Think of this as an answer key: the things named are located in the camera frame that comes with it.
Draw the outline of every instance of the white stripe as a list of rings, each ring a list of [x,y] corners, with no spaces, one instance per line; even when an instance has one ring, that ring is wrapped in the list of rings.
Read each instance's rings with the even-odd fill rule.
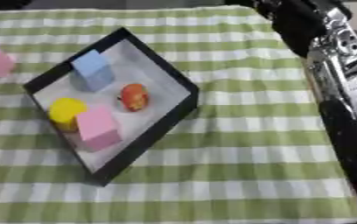
[[[263,69],[251,67],[237,67],[215,71],[182,71],[194,83],[206,83],[217,80],[235,81],[303,81],[305,73],[302,68]],[[25,84],[40,73],[14,73],[1,78],[0,83]]]
[[[245,93],[208,92],[200,93],[199,105],[256,105],[272,103],[314,102],[309,90],[257,91]]]
[[[263,69],[237,67],[215,71],[183,72],[195,83],[204,83],[217,80],[235,81],[303,81],[305,73],[302,68]]]
[[[190,11],[190,12],[194,12],[194,11],[203,11],[203,10],[207,10],[207,11],[215,11],[215,10],[221,10],[221,11],[231,11],[231,10],[244,10],[244,11],[248,11],[250,10],[250,8],[248,7],[244,7],[244,6],[240,6],[240,5],[221,5],[221,6],[202,6],[202,7],[197,7],[197,8],[175,8],[175,9],[158,9],[158,10],[142,10],[143,12],[161,12],[161,11],[167,11],[167,12],[172,12],[172,11]],[[59,11],[59,12],[96,12],[99,11],[101,12],[101,10],[97,10],[97,9],[53,9],[53,10],[7,10],[5,12],[5,14],[24,14],[27,15],[28,12],[41,12],[41,13],[49,13],[49,12],[55,12],[55,11]],[[110,13],[115,13],[115,12],[121,12],[123,13],[122,10],[104,10],[105,12],[110,12]],[[126,10],[126,13],[139,13],[139,10]]]
[[[70,52],[29,52],[29,53],[9,53],[17,63],[59,63],[72,55]],[[288,49],[246,49],[235,51],[213,51],[213,52],[161,52],[161,57],[168,61],[226,61],[245,60],[250,57],[257,57],[267,60],[294,59],[294,54]]]
[[[147,150],[131,166],[212,164],[296,164],[336,162],[330,145],[204,147],[196,149]],[[0,150],[0,165],[76,165],[66,150]]]
[[[26,94],[0,95],[0,108],[32,107],[34,103]]]
[[[254,193],[253,189],[260,189],[272,184],[279,191],[278,195],[268,197]],[[179,182],[162,184],[110,184],[105,187],[95,187],[83,184],[4,184],[0,192],[0,203],[9,202],[53,202],[57,199],[48,197],[50,192],[57,192],[66,188],[64,201],[73,202],[144,202],[150,189],[161,189],[158,201],[202,201],[202,200],[281,200],[281,199],[342,199],[351,197],[347,183],[342,178],[316,179],[316,180],[237,180],[225,182]],[[319,186],[334,186],[335,191],[314,191]],[[127,197],[119,197],[123,194],[123,188],[127,189]],[[210,193],[210,189],[224,189],[225,192]]]
[[[51,133],[48,122],[43,120],[1,120],[0,135],[33,135]],[[300,117],[215,117],[196,118],[181,121],[170,134],[207,132],[260,132],[290,130],[322,130],[323,125],[317,116]]]
[[[200,93],[199,105],[256,105],[274,103],[313,102],[309,90],[300,91],[257,91],[245,93],[208,92]],[[0,95],[0,108],[33,106],[26,94]]]
[[[45,33],[42,35],[30,36],[0,36],[0,45],[40,45],[46,44],[79,44],[90,45],[101,39],[103,34],[93,35],[50,35]],[[245,41],[245,40],[281,40],[276,32],[217,32],[217,33],[156,33],[156,34],[136,34],[144,43],[215,43],[226,41]]]
[[[237,16],[211,16],[211,17],[139,17],[139,18],[36,18],[36,19],[8,19],[0,20],[0,28],[41,28],[41,27],[88,27],[102,26],[160,26],[160,25],[264,25],[270,22],[259,15]]]
[[[339,218],[329,218],[329,219],[261,219],[261,220],[194,220],[191,224],[270,224],[270,223],[280,223],[280,224],[348,224],[355,223],[356,219],[339,219]],[[55,222],[56,224],[78,224],[78,222]],[[97,224],[123,224],[123,222],[94,222]],[[137,221],[125,221],[125,224],[155,224],[154,222],[137,222]],[[159,221],[158,224],[183,224],[183,221]],[[40,224],[40,222],[27,222],[27,224]]]
[[[300,117],[215,117],[181,121],[170,134],[217,132],[258,132],[289,130],[322,130],[318,116]]]

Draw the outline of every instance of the green and white checkered tablecloth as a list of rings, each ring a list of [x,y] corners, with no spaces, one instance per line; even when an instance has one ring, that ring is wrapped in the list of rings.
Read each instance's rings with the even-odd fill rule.
[[[21,84],[119,26],[201,89],[199,110],[106,187]],[[352,196],[300,60],[242,7],[0,12],[0,223],[345,223]]]

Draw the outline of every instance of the green stripe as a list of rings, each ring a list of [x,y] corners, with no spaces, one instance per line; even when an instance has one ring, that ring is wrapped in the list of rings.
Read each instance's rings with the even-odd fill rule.
[[[0,135],[0,150],[61,148],[62,142],[54,134]]]
[[[295,59],[262,59],[247,57],[246,59],[232,59],[223,61],[179,61],[172,64],[181,71],[214,71],[234,67],[251,67],[261,69],[299,68],[302,62]]]
[[[257,105],[202,105],[186,119],[243,116],[318,116],[315,103],[277,103]],[[40,118],[37,108],[0,108],[0,120],[32,120]]]
[[[329,139],[319,131],[262,131],[262,132],[207,132],[202,134],[168,134],[154,144],[154,149],[251,147],[264,145],[324,145]]]
[[[262,59],[248,57],[246,59],[232,59],[223,61],[178,61],[172,64],[181,71],[214,71],[235,67],[250,67],[260,69],[300,68],[302,62],[299,58],[294,59]],[[56,63],[17,63],[14,73],[42,74]]]
[[[215,117],[318,116],[315,103],[276,103],[256,105],[201,105],[187,119]]]
[[[243,40],[237,42],[199,42],[199,43],[149,43],[154,51],[163,52],[212,52],[212,51],[235,51],[241,49],[286,49],[286,45],[276,39]],[[7,53],[76,53],[86,44],[24,44],[24,45],[0,45]]]
[[[207,132],[201,134],[168,134],[154,149],[200,148],[207,146],[250,147],[262,145],[324,145],[329,144],[323,130],[319,131],[263,131],[263,132]],[[0,135],[0,149],[51,149],[60,147],[54,134]]]
[[[0,120],[30,120],[40,118],[36,107],[34,108],[0,108]]]
[[[0,36],[13,35],[80,35],[80,34],[103,34],[116,30],[120,25],[110,27],[94,25],[89,27],[44,27],[42,28],[0,28]],[[223,33],[223,32],[273,32],[270,24],[218,24],[218,25],[175,25],[175,26],[126,26],[135,34],[160,34],[160,33]]]
[[[308,89],[305,80],[213,80],[197,84],[201,91],[238,93],[248,91],[294,91]],[[21,95],[22,86],[17,83],[0,83],[0,95]]]
[[[9,19],[25,19],[25,18],[54,18],[54,19],[84,19],[84,18],[208,18],[212,16],[234,16],[247,17],[258,15],[250,9],[240,8],[231,10],[148,10],[148,11],[22,11],[22,12],[0,12],[0,21]]]
[[[81,183],[85,171],[79,165],[1,166],[0,183]],[[295,164],[190,164],[129,166],[115,178],[116,184],[182,181],[285,180],[344,178],[338,162]]]
[[[17,83],[0,83],[0,95],[21,95],[25,91]]]
[[[298,222],[300,219],[328,218],[357,219],[356,199],[0,203],[0,222],[216,220],[228,223],[229,220],[297,219]]]

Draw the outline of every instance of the yellow object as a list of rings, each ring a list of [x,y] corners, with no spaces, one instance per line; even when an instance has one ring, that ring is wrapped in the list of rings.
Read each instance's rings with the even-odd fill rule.
[[[63,131],[76,131],[75,117],[87,110],[83,101],[73,98],[59,98],[49,107],[49,118]]]

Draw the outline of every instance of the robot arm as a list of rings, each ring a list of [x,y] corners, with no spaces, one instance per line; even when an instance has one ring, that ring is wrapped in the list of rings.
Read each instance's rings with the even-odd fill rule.
[[[306,58],[319,113],[357,192],[357,31],[337,0],[253,0],[287,46]]]

